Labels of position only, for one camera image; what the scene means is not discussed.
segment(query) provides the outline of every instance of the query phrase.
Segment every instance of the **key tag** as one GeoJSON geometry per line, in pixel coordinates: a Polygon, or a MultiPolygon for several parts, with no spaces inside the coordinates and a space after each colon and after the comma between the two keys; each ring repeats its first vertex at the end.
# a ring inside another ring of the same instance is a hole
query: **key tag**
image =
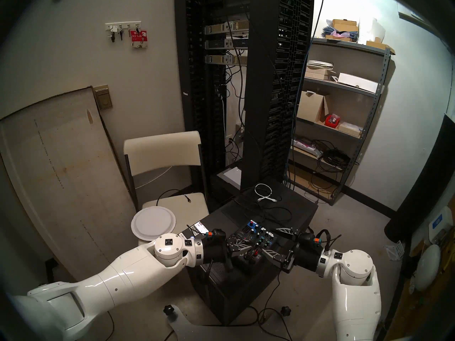
{"type": "Polygon", "coordinates": [[[147,31],[141,30],[139,25],[136,24],[136,29],[131,30],[132,47],[136,49],[146,48],[147,42],[147,31]]]}

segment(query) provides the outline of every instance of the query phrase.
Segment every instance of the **black speaker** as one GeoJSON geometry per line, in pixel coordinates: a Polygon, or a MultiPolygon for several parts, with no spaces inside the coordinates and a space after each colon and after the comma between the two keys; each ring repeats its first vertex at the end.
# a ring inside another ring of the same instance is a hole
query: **black speaker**
{"type": "Polygon", "coordinates": [[[384,228],[393,242],[404,241],[436,205],[455,171],[455,123],[444,116],[438,138],[417,181],[384,228]]]}

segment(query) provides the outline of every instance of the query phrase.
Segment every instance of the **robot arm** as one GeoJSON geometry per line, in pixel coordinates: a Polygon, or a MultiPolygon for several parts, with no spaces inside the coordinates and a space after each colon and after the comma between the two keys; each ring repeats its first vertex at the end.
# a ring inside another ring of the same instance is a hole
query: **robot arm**
{"type": "Polygon", "coordinates": [[[285,255],[263,249],[273,264],[287,273],[297,265],[332,279],[333,321],[338,340],[373,340],[381,315],[381,295],[371,257],[364,251],[341,253],[331,249],[327,230],[323,230],[327,234],[324,249],[319,243],[321,232],[314,236],[291,232],[288,228],[274,231],[295,244],[285,255]]]}
{"type": "Polygon", "coordinates": [[[27,296],[15,296],[13,302],[43,339],[73,341],[88,331],[98,315],[146,297],[184,267],[226,262],[249,248],[225,239],[221,230],[206,234],[204,240],[164,234],[123,253],[97,275],[77,283],[43,285],[27,296]]]}

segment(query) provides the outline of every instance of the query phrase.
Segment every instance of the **leaning board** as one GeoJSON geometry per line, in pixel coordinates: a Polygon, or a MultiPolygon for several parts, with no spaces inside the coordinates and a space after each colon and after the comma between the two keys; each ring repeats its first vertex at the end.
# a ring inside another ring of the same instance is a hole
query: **leaning board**
{"type": "Polygon", "coordinates": [[[135,209],[91,88],[0,121],[0,153],[28,216],[77,280],[137,244],[135,209]]]}

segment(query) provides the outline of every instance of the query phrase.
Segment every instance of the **blue label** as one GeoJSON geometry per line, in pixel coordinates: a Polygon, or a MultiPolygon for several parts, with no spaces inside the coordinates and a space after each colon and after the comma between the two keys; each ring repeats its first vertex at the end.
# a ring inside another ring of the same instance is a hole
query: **blue label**
{"type": "Polygon", "coordinates": [[[433,222],[433,229],[442,221],[442,214],[433,222]]]}

